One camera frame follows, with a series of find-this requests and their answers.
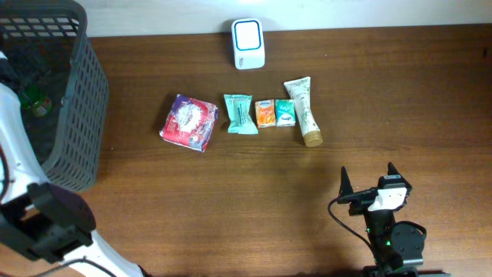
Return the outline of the orange tissue pack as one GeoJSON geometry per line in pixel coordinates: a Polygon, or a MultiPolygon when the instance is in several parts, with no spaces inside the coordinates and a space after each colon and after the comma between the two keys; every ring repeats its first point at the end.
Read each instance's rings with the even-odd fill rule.
{"type": "Polygon", "coordinates": [[[258,128],[276,126],[274,99],[256,101],[255,113],[258,128]]]}

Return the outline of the green lid glass jar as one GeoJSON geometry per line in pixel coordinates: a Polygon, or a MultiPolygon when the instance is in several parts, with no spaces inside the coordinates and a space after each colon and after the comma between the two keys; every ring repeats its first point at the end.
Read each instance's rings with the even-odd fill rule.
{"type": "Polygon", "coordinates": [[[45,116],[52,110],[51,99],[37,85],[22,89],[18,97],[21,107],[30,111],[35,117],[45,116]]]}

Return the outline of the teal tissue pack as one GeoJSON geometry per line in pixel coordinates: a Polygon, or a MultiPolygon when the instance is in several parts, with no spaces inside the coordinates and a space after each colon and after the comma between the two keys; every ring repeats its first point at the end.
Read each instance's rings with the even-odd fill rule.
{"type": "Polygon", "coordinates": [[[295,110],[294,101],[292,99],[276,99],[275,113],[277,119],[277,127],[295,126],[295,110]]]}

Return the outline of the red purple snack package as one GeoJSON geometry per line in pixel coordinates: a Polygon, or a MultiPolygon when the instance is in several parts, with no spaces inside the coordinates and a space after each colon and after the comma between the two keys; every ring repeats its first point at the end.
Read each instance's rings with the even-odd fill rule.
{"type": "Polygon", "coordinates": [[[215,104],[177,94],[159,135],[166,142],[205,152],[217,118],[215,104]]]}

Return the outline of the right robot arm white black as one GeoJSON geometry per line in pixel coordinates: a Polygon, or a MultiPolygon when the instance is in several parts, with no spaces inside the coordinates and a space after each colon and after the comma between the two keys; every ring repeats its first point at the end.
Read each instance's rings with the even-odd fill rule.
{"type": "Polygon", "coordinates": [[[415,222],[397,222],[394,213],[407,204],[412,185],[399,173],[393,163],[387,164],[387,174],[378,179],[375,187],[356,192],[347,169],[341,168],[341,185],[337,198],[330,201],[327,210],[341,227],[366,244],[374,258],[374,266],[362,269],[362,276],[447,276],[446,272],[420,272],[424,264],[423,250],[427,230],[415,222]],[[333,204],[349,205],[350,216],[364,217],[367,238],[345,225],[331,211],[333,204]]]}

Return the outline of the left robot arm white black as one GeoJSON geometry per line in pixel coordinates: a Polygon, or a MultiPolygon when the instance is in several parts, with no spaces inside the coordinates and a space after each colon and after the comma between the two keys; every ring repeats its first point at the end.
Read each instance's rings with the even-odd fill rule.
{"type": "Polygon", "coordinates": [[[39,165],[22,123],[21,103],[1,86],[1,242],[27,259],[44,259],[85,276],[145,276],[97,232],[85,200],[39,165]]]}

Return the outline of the teal pouch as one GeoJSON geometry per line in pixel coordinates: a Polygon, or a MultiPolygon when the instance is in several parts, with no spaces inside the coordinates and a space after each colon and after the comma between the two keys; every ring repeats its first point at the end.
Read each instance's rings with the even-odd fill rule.
{"type": "Polygon", "coordinates": [[[230,125],[228,132],[239,135],[257,135],[258,128],[250,115],[251,95],[224,95],[230,125]]]}

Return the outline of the white cream tube gold cap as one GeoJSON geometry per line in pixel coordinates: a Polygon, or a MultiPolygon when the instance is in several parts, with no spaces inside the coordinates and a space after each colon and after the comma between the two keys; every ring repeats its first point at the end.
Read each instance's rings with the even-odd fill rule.
{"type": "Polygon", "coordinates": [[[284,82],[289,96],[294,102],[304,144],[307,147],[317,147],[323,143],[319,129],[311,111],[311,78],[303,77],[284,82]]]}

